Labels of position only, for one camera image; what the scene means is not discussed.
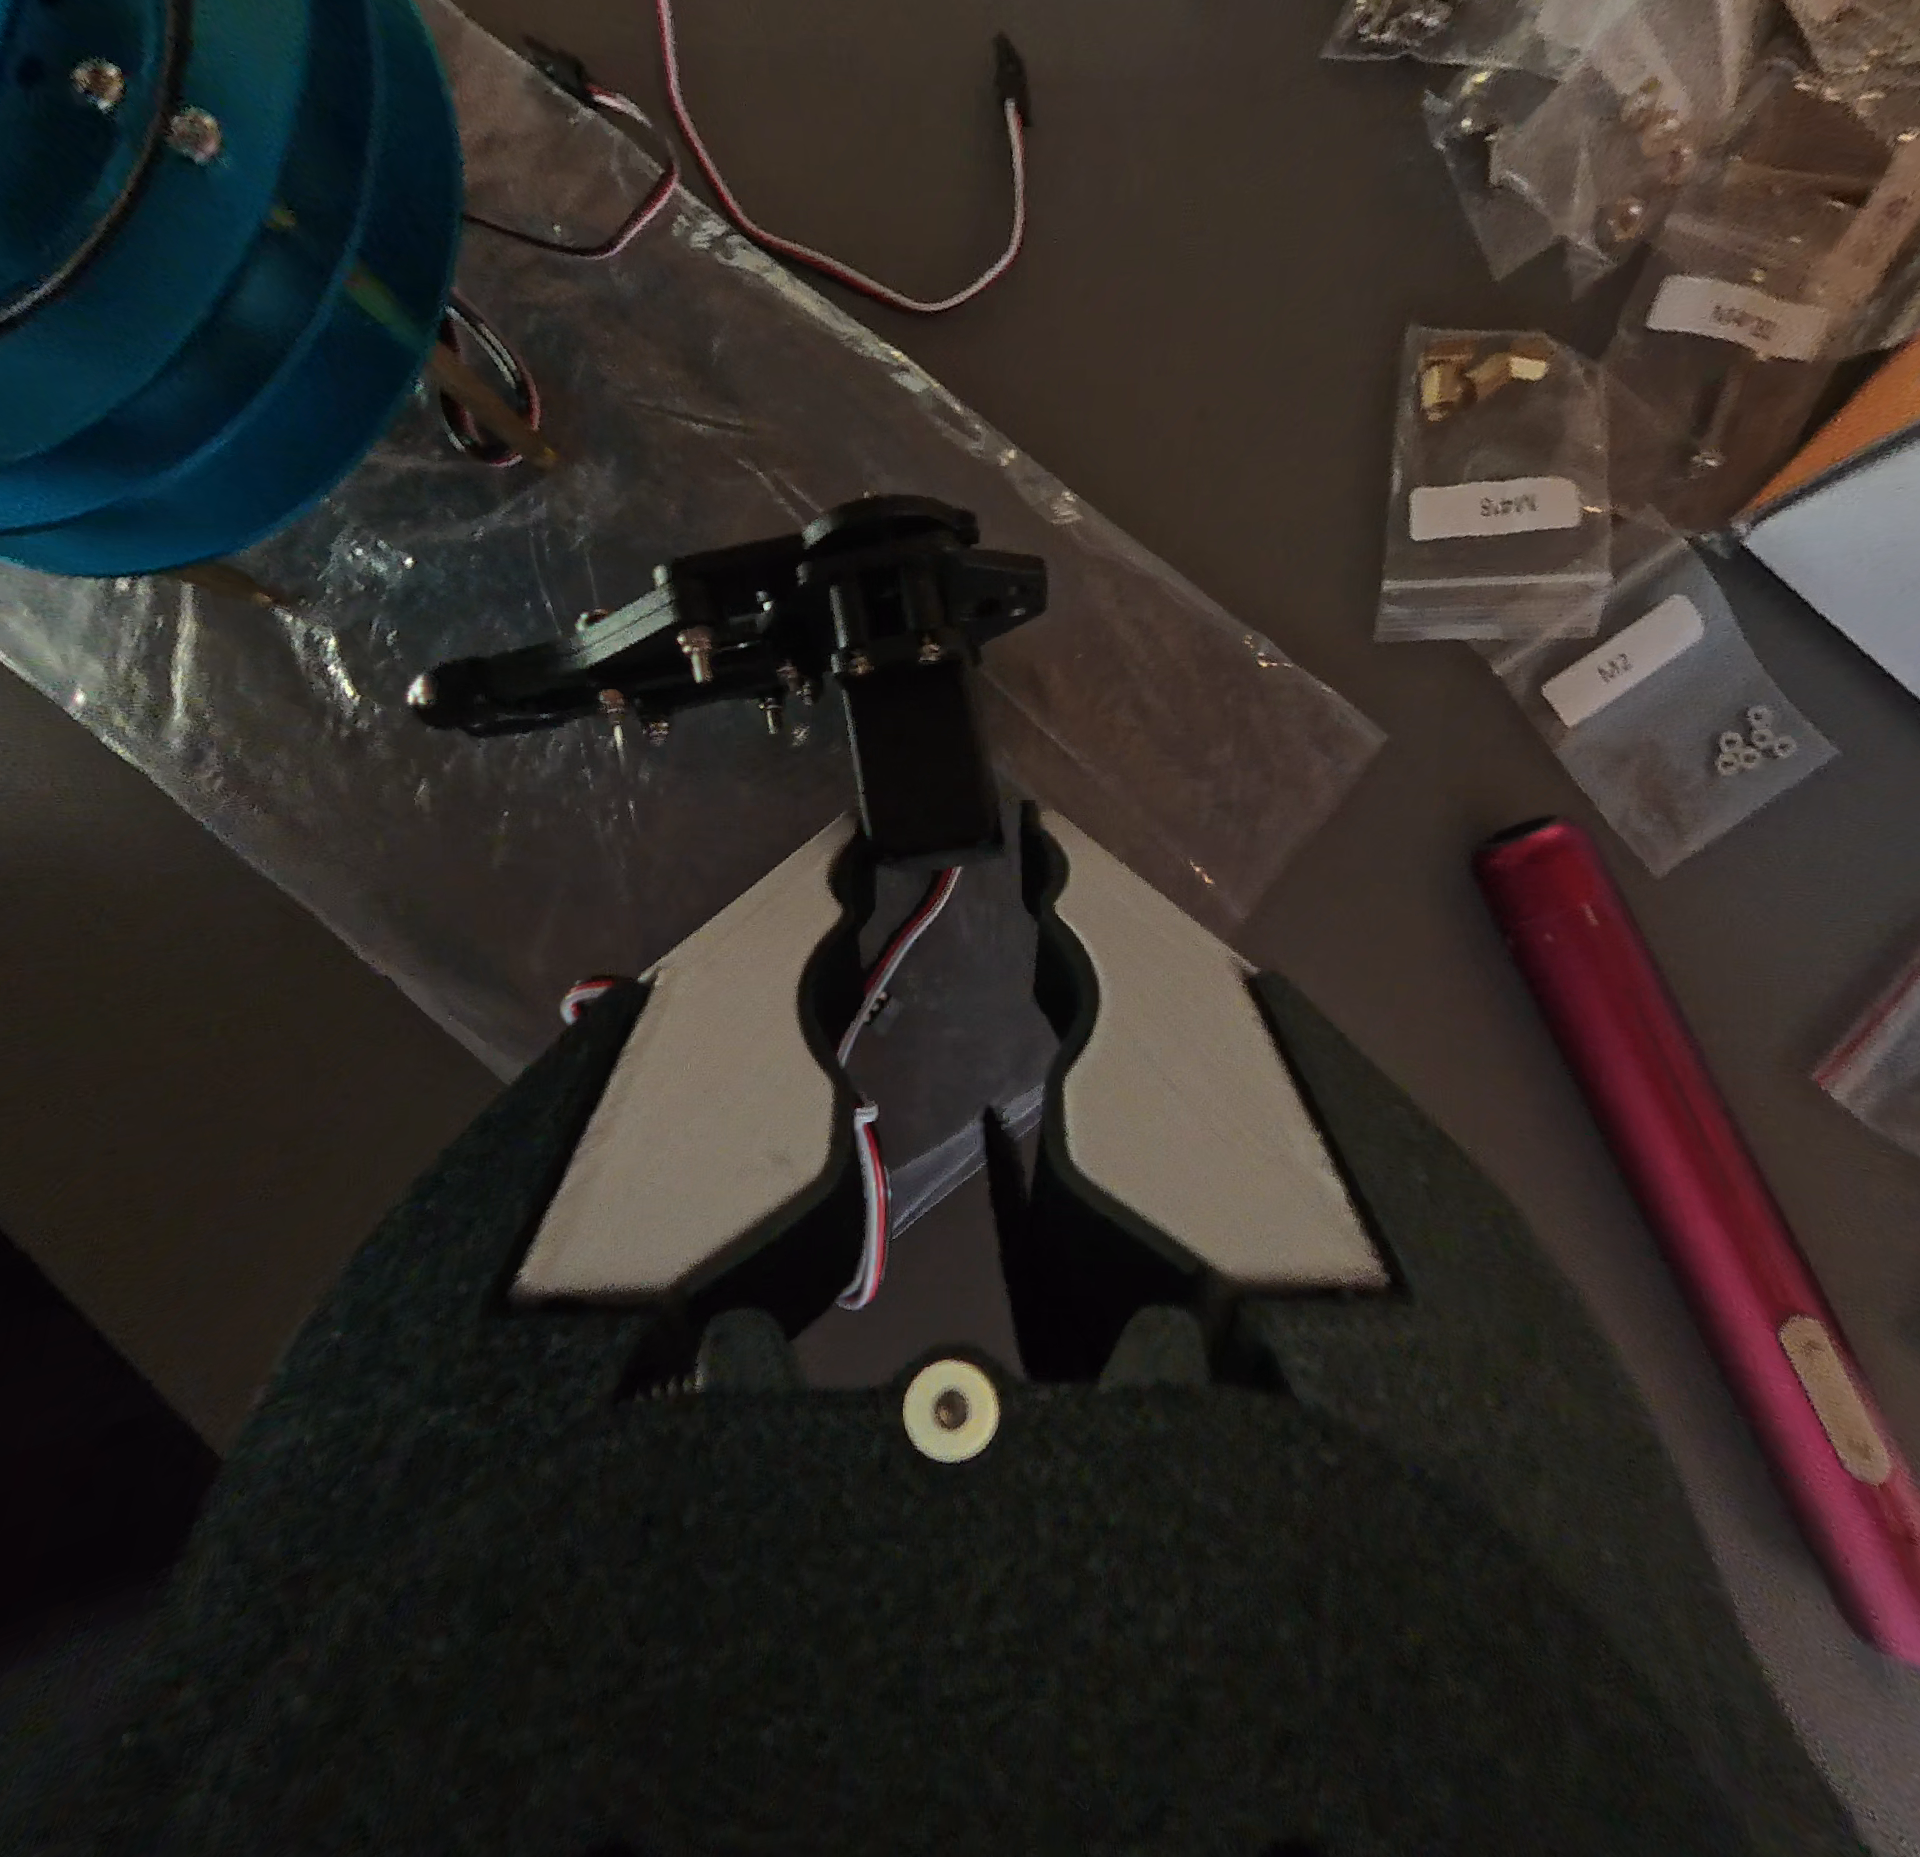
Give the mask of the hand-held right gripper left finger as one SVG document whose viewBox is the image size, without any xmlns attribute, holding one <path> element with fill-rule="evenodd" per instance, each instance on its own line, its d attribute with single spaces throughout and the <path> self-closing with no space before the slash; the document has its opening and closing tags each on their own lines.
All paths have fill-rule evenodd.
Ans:
<svg viewBox="0 0 1920 1857">
<path fill-rule="evenodd" d="M 825 1311 L 878 1293 L 887 1175 L 844 1052 L 868 870 L 843 813 L 644 973 L 517 1303 Z"/>
</svg>

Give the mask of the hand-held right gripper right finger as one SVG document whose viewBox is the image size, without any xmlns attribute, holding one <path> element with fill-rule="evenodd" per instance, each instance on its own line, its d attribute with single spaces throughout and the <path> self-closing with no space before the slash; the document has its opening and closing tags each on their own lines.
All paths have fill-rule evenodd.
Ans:
<svg viewBox="0 0 1920 1857">
<path fill-rule="evenodd" d="M 1070 1205 L 1235 1293 L 1386 1293 L 1391 1260 L 1256 967 L 1042 806 L 1028 909 L 1056 1036 L 1044 1153 Z"/>
</svg>

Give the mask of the black toy claw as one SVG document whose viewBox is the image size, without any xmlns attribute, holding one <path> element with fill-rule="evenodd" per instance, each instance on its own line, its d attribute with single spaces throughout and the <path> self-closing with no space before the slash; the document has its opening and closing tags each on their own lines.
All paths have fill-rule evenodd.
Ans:
<svg viewBox="0 0 1920 1857">
<path fill-rule="evenodd" d="M 740 702 L 779 735 L 790 707 L 832 691 L 875 859 L 953 870 L 1001 844 L 981 651 L 1045 607 L 1045 561 L 986 549 L 970 512 L 872 496 L 790 536 L 668 559 L 636 602 L 424 671 L 405 706 L 429 731 L 507 738 Z"/>
</svg>

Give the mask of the orange white cardboard box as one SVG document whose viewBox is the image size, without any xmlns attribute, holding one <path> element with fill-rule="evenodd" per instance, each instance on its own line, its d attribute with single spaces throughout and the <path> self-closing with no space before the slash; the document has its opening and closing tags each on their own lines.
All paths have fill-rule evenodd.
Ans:
<svg viewBox="0 0 1920 1857">
<path fill-rule="evenodd" d="M 1919 342 L 1896 348 L 1733 525 L 1735 539 L 1919 694 Z"/>
</svg>

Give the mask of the blue toy robot arm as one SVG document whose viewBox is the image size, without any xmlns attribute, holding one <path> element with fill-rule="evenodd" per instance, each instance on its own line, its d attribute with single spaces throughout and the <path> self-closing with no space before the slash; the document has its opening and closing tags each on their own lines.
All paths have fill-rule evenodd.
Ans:
<svg viewBox="0 0 1920 1857">
<path fill-rule="evenodd" d="M 226 561 L 432 372 L 464 146 L 420 0 L 3 0 L 5 566 Z"/>
</svg>

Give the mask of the grey desk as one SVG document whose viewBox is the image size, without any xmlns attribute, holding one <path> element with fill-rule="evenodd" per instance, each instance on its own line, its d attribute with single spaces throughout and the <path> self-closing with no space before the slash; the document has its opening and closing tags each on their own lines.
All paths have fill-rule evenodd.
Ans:
<svg viewBox="0 0 1920 1857">
<path fill-rule="evenodd" d="M 990 34 L 1026 53 L 1015 274 L 891 343 L 1355 702 L 1387 743 L 1246 934 L 1476 1155 L 1621 1345 L 1796 1723 L 1917 1813 L 1917 1673 L 1836 1618 L 1489 926 L 1468 855 L 1575 806 L 1476 660 L 1374 645 L 1411 322 L 1499 305 L 1404 66 L 1339 0 L 677 0 L 685 84 L 777 230 L 908 293 L 1000 249 Z M 5 678 L 5 1227 L 221 1447 L 316 1293 L 493 1098 L 485 1070 L 137 769 Z"/>
</svg>

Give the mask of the red screwdriver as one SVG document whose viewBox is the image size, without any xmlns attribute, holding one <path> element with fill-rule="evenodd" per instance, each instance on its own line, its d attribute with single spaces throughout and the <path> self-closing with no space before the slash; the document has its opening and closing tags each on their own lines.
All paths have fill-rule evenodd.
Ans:
<svg viewBox="0 0 1920 1857">
<path fill-rule="evenodd" d="M 1530 820 L 1475 871 L 1836 1607 L 1917 1665 L 1917 1478 L 1598 844 Z"/>
</svg>

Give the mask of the pile of small screw bags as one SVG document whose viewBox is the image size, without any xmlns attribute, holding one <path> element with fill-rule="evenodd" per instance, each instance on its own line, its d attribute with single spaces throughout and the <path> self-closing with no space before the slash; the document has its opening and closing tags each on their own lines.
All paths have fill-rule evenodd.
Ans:
<svg viewBox="0 0 1920 1857">
<path fill-rule="evenodd" d="M 1721 585 L 1733 525 L 1917 338 L 1919 0 L 1345 0 L 1417 60 L 1496 280 L 1627 274 L 1603 356 L 1404 338 L 1374 638 L 1470 645 L 1668 873 L 1836 762 Z"/>
</svg>

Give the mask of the zip bag with red seal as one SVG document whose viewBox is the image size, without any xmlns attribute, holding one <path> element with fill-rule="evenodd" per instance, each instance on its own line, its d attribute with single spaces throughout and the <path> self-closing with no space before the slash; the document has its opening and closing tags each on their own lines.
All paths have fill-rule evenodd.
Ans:
<svg viewBox="0 0 1920 1857">
<path fill-rule="evenodd" d="M 1919 1156 L 1919 955 L 1874 995 L 1812 1075 L 1869 1133 Z"/>
</svg>

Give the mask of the clear plastic bag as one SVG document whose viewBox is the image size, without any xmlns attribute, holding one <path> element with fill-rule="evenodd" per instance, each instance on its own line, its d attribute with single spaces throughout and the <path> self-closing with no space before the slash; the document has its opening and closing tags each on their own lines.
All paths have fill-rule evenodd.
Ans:
<svg viewBox="0 0 1920 1857">
<path fill-rule="evenodd" d="M 226 561 L 5 566 L 5 671 L 522 1072 L 571 980 L 641 973 L 855 808 L 836 692 L 507 738 L 409 684 L 560 639 L 678 555 L 872 496 L 965 510 L 1045 561 L 1044 617 L 975 671 L 993 768 L 1211 930 L 1257 906 L 1382 735 L 900 350 L 444 0 L 420 0 L 464 146 L 429 377 L 327 498 Z"/>
</svg>

